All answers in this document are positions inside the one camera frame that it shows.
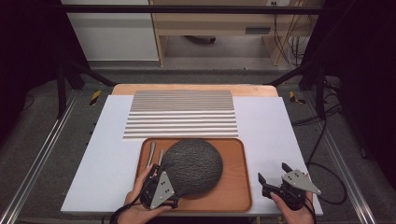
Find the wooden tray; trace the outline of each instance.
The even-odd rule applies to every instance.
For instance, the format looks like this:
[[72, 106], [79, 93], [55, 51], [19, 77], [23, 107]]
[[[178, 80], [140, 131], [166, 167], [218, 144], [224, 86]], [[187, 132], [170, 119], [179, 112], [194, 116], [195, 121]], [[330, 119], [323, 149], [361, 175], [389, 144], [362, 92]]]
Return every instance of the wooden tray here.
[[[166, 150], [183, 138], [148, 138], [142, 144], [136, 176], [146, 169], [150, 143], [156, 147], [152, 163], [158, 163], [160, 150]], [[236, 138], [207, 138], [220, 153], [223, 173], [219, 183], [208, 193], [200, 196], [181, 198], [174, 212], [246, 212], [252, 205], [248, 168], [242, 142]]]

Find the human hand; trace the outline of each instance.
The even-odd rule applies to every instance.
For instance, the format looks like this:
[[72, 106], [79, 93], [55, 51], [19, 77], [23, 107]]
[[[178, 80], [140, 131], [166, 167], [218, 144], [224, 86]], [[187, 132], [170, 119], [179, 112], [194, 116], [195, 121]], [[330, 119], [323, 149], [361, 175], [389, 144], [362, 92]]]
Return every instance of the human hand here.
[[[271, 192], [271, 197], [274, 200], [276, 206], [282, 212], [282, 214], [288, 224], [313, 224], [314, 223], [314, 219], [313, 219], [311, 213], [308, 211], [308, 209], [306, 209], [305, 206], [302, 207], [300, 210], [293, 211], [293, 210], [289, 209], [288, 206], [285, 204], [285, 202], [279, 196], [274, 194], [273, 192]], [[305, 204], [311, 210], [313, 210], [311, 202], [313, 202], [313, 193], [307, 191]]]
[[[149, 171], [152, 168], [152, 164], [148, 167], [142, 175], [140, 175], [136, 181], [134, 182], [134, 188], [128, 192], [125, 198], [125, 203], [131, 203], [140, 193], [140, 190], [143, 187], [143, 183], [149, 174]], [[127, 209], [123, 213], [120, 214], [118, 218], [119, 224], [144, 224], [150, 221], [152, 218], [159, 216], [160, 214], [164, 213], [165, 211], [171, 210], [171, 206], [160, 206], [153, 210], [148, 210], [142, 204], [133, 205], [130, 209]]]

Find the white cabinet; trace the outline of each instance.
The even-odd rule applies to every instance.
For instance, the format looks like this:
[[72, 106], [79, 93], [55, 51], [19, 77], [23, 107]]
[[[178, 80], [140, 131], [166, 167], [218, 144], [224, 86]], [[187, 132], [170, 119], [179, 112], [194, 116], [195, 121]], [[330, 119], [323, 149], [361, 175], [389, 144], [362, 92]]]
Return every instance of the white cabinet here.
[[[62, 0], [65, 5], [148, 5], [147, 0]], [[89, 62], [159, 61], [150, 14], [68, 13]]]

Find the gray floor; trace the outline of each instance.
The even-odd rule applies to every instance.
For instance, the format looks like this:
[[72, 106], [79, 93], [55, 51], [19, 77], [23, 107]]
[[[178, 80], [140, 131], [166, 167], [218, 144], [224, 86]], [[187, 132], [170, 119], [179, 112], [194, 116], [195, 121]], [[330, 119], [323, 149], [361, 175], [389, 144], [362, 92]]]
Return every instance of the gray floor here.
[[[98, 72], [121, 83], [260, 85], [274, 80], [290, 69], [286, 65], [273, 67], [268, 64], [268, 54], [259, 38], [227, 37], [225, 39], [227, 41], [222, 42], [222, 39], [218, 37], [214, 45], [209, 45], [205, 43], [205, 40], [177, 36], [169, 42], [168, 64], [162, 68], [101, 69]], [[256, 48], [247, 50], [247, 44], [256, 45]], [[211, 55], [210, 61], [206, 60], [206, 54]], [[76, 217], [60, 212], [64, 201], [64, 190], [73, 180], [86, 143], [90, 140], [90, 132], [93, 131], [94, 123], [100, 116], [106, 96], [111, 93], [111, 88], [97, 84], [91, 78], [84, 78], [88, 83], [84, 91], [78, 92], [76, 105], [49, 154], [39, 178], [33, 185], [30, 195], [26, 198], [18, 219], [20, 223], [100, 223], [101, 217]], [[277, 87], [279, 95], [284, 99], [291, 121], [304, 119], [314, 114], [309, 104], [290, 101], [290, 91], [293, 91], [297, 99], [301, 100], [309, 100], [307, 98], [312, 95], [311, 91], [299, 91], [296, 85], [298, 80], [299, 78], [296, 77]], [[96, 90], [103, 92], [96, 105], [89, 105], [92, 94]], [[34, 163], [36, 155], [55, 123], [56, 83], [51, 81], [31, 90], [26, 98], [26, 104], [29, 105], [32, 101], [32, 105], [21, 112], [14, 129], [1, 145], [0, 211], [2, 214], [18, 191], [19, 185], [29, 172], [30, 166]], [[337, 103], [336, 97], [329, 97], [326, 108]], [[327, 129], [332, 134], [332, 139], [356, 180], [376, 223], [396, 223], [395, 190], [382, 175], [375, 161], [361, 157], [360, 146], [343, 115], [337, 113], [329, 117]], [[294, 127], [294, 131], [304, 159], [307, 160], [320, 134], [320, 126], [314, 123]], [[319, 144], [313, 161], [338, 172], [331, 152], [331, 146], [323, 140]], [[324, 198], [331, 201], [338, 201], [342, 198], [342, 188], [334, 177], [317, 167], [311, 167], [310, 174], [313, 181], [323, 191]], [[353, 199], [348, 199], [341, 205], [331, 205], [325, 202], [321, 202], [321, 205], [324, 216], [318, 218], [318, 223], [363, 223], [357, 215], [357, 207]], [[277, 217], [264, 217], [262, 223], [278, 223]]]

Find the floor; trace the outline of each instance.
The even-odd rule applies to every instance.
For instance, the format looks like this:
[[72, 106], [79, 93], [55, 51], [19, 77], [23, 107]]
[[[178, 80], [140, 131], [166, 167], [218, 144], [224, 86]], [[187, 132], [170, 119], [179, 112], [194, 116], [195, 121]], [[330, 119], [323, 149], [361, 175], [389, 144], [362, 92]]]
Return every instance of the floor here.
[[[257, 37], [217, 37], [214, 44], [191, 36], [175, 36], [169, 41], [163, 67], [141, 66], [136, 69], [97, 68], [97, 72], [122, 83], [267, 83], [286, 74], [291, 65], [273, 67], [262, 40]], [[26, 109], [0, 150], [0, 210], [2, 218], [8, 208], [18, 214], [17, 223], [100, 223], [101, 216], [75, 217], [59, 212], [67, 188], [73, 180], [86, 144], [90, 141], [111, 88], [84, 77], [83, 91], [68, 89], [69, 99], [76, 99], [65, 123], [56, 120], [57, 89], [49, 82], [29, 92]], [[284, 99], [290, 121], [315, 115], [312, 91], [300, 91], [299, 77], [277, 87]], [[329, 77], [334, 85], [336, 78]], [[96, 105], [90, 105], [92, 94], [102, 90]], [[338, 104], [338, 99], [327, 91], [326, 108]], [[54, 126], [61, 131], [49, 135]], [[294, 131], [304, 158], [307, 160], [320, 136], [324, 122], [294, 125]], [[44, 160], [37, 163], [37, 155]], [[337, 173], [348, 190], [348, 199], [340, 204], [321, 201], [324, 216], [318, 223], [396, 223], [396, 192], [382, 176], [375, 161], [364, 159], [359, 143], [350, 130], [341, 111], [328, 117], [326, 132], [318, 145], [313, 161]], [[39, 175], [32, 174], [31, 168]], [[342, 200], [344, 194], [338, 180], [329, 173], [312, 166], [310, 174], [323, 197], [330, 201]], [[25, 187], [23, 193], [19, 187]], [[21, 196], [20, 201], [13, 200]], [[262, 217], [261, 223], [279, 223], [281, 217]], [[226, 220], [217, 223], [232, 223]]]

